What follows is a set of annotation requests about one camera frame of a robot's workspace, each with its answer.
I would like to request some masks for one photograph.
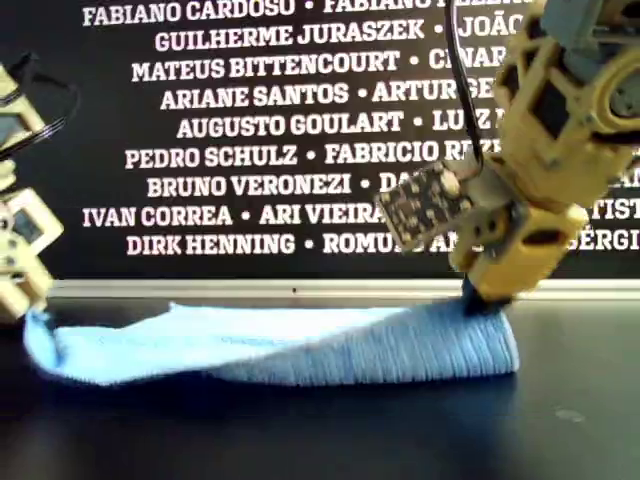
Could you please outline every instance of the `folded towel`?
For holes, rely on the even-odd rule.
[[[283,386],[424,382],[515,372],[504,313],[459,300],[409,308],[212,308],[171,304],[124,328],[60,327],[31,311],[24,344],[60,379],[108,386],[179,372]]]

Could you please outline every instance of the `circuit board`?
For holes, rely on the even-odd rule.
[[[460,193],[455,175],[441,162],[419,170],[375,201],[387,228],[405,252],[429,245],[434,237],[453,229],[452,221],[473,203]]]

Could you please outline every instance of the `black backdrop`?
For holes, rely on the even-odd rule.
[[[18,158],[20,185],[33,186],[55,211],[65,225],[65,234],[43,253],[43,260],[59,279],[163,279],[163,278],[452,278],[445,252],[416,253],[323,253],[323,234],[349,234],[386,232],[380,223],[312,225],[304,214],[305,204],[371,202],[380,187],[381,172],[400,173],[417,169],[412,163],[359,163],[325,164],[326,143],[432,141],[444,154],[446,140],[463,139],[461,131],[434,131],[433,111],[457,109],[457,99],[396,102],[373,102],[372,94],[377,82],[427,80],[450,78],[450,70],[430,68],[432,49],[445,48],[444,35],[436,25],[443,22],[442,8],[401,10],[370,10],[368,12],[324,13],[324,0],[316,0],[312,8],[305,2],[296,2],[292,16],[231,18],[207,21],[179,21],[177,23],[136,24],[102,27],[83,27],[83,7],[97,7],[100,2],[83,0],[44,2],[21,0],[3,6],[3,40],[0,61],[9,63],[27,50],[35,51],[43,67],[58,77],[76,83],[82,92],[83,103],[77,117],[53,140],[31,148]],[[403,2],[369,2],[393,4]],[[494,18],[496,11],[504,18],[524,12],[523,5],[462,5],[458,9],[460,28],[463,17],[487,16]],[[113,5],[113,2],[102,2]],[[377,20],[424,19],[423,39],[378,40],[320,45],[269,45],[261,48],[218,48],[182,52],[158,52],[154,38],[159,32],[178,30],[205,30],[246,28],[269,25],[292,25],[294,35],[302,32],[302,25],[319,23],[350,23]],[[473,36],[461,38],[463,47],[504,45],[504,36]],[[367,73],[333,73],[323,75],[264,76],[252,78],[210,78],[197,81],[132,82],[132,64],[135,62],[163,62],[168,60],[224,59],[231,57],[259,57],[271,55],[305,55],[341,52],[399,51],[397,70]],[[412,64],[417,56],[418,64]],[[472,79],[493,77],[491,67],[470,68]],[[161,110],[164,92],[177,89],[206,89],[225,86],[246,86],[250,97],[256,86],[285,84],[335,84],[344,82],[349,88],[349,101],[343,104],[312,104],[297,106],[237,108],[210,108],[199,110]],[[360,98],[359,89],[367,89]],[[54,92],[30,92],[39,111],[53,118],[63,106],[63,98]],[[478,99],[476,106],[493,109],[492,99]],[[401,132],[359,133],[349,135],[298,135],[285,133],[279,137],[259,136],[244,138],[176,138],[183,118],[228,117],[246,115],[282,115],[325,112],[403,111]],[[412,119],[421,116],[424,125],[415,126]],[[493,138],[493,130],[483,131]],[[207,167],[184,169],[126,169],[125,150],[197,148],[230,145],[293,144],[297,146],[296,165],[270,167]],[[317,152],[309,160],[307,150]],[[292,175],[310,173],[350,173],[351,192],[317,196],[246,196],[232,191],[231,176]],[[229,194],[224,197],[148,198],[147,178],[150,177],[224,176]],[[370,186],[363,188],[362,180]],[[633,198],[637,188],[617,188],[612,198]],[[595,229],[607,230],[617,239],[619,250],[605,250],[606,245],[586,236],[581,248],[573,251],[556,272],[556,278],[638,278],[638,214],[629,200],[618,200],[618,220],[594,220]],[[301,224],[259,225],[265,204],[300,204]],[[136,223],[140,222],[140,209],[144,206],[227,205],[234,224],[227,226],[193,227],[84,227],[84,208],[136,207]],[[251,214],[249,220],[241,212]],[[182,247],[187,235],[229,234],[293,234],[295,252],[276,255],[127,255],[127,236],[178,235]],[[348,243],[352,237],[344,237]],[[307,248],[308,241],[313,248]]]

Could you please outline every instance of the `blue towel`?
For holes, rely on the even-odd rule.
[[[423,382],[515,372],[503,313],[460,301],[411,308],[244,309],[171,304],[124,328],[51,328],[27,315],[24,344],[60,379],[109,386],[179,372],[281,386]]]

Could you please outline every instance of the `white strip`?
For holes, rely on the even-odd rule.
[[[433,300],[460,280],[58,280],[51,298]],[[545,280],[528,300],[640,300],[640,280]]]

